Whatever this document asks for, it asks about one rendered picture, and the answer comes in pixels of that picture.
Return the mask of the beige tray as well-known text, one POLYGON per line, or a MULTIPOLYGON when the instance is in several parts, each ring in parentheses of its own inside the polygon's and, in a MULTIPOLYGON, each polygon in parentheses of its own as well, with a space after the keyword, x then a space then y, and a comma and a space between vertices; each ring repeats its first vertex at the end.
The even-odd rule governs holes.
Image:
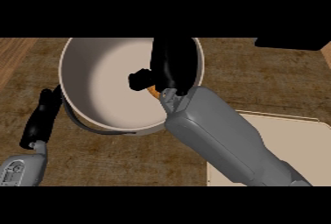
POLYGON ((231 151, 251 156, 254 147, 267 149, 304 176, 313 186, 331 186, 331 125, 316 118, 248 113, 239 115, 252 125, 248 136, 240 131, 226 133, 231 151))

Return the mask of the white pot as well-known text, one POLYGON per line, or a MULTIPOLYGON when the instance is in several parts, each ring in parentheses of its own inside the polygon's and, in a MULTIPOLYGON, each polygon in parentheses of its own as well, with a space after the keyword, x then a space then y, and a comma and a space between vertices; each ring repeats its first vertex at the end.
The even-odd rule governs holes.
MULTIPOLYGON (((155 38, 70 38, 60 55, 59 84, 66 114, 76 126, 94 123, 100 135, 144 136, 164 129, 166 112, 149 90, 130 89, 128 76, 150 68, 155 38)), ((203 54, 199 40, 198 73, 202 84, 203 54)))

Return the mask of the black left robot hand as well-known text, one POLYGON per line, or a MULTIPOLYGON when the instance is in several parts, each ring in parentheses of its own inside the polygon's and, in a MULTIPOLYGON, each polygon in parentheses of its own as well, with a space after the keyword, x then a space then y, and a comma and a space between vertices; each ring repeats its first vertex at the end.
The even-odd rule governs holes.
POLYGON ((33 147, 29 144, 36 140, 41 140, 44 143, 48 141, 60 105, 60 86, 56 86, 53 90, 48 88, 42 89, 39 92, 38 104, 28 118, 19 142, 19 146, 23 149, 32 150, 33 147))

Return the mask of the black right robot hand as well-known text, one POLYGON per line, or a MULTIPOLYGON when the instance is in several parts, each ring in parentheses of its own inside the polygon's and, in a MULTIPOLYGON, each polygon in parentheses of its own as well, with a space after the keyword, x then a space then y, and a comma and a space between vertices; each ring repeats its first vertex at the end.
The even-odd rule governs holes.
POLYGON ((141 68, 128 75, 128 87, 134 91, 155 87, 187 94, 198 73, 198 50, 192 38, 155 38, 152 41, 149 69, 141 68))

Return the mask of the black appliance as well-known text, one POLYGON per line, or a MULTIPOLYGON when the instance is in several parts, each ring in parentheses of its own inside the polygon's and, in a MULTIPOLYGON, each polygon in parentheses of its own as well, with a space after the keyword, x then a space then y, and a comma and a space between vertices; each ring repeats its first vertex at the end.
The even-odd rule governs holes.
POLYGON ((254 45, 279 49, 317 51, 328 42, 329 40, 325 38, 257 38, 254 45))

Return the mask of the golden brown croissant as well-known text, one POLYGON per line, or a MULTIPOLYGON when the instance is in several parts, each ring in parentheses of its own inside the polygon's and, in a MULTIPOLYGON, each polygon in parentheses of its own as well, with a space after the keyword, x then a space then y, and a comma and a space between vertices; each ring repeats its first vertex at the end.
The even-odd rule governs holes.
POLYGON ((156 91, 156 89, 155 89, 155 85, 150 86, 150 87, 147 87, 147 90, 149 90, 150 95, 152 95, 156 99, 159 99, 161 93, 156 91))

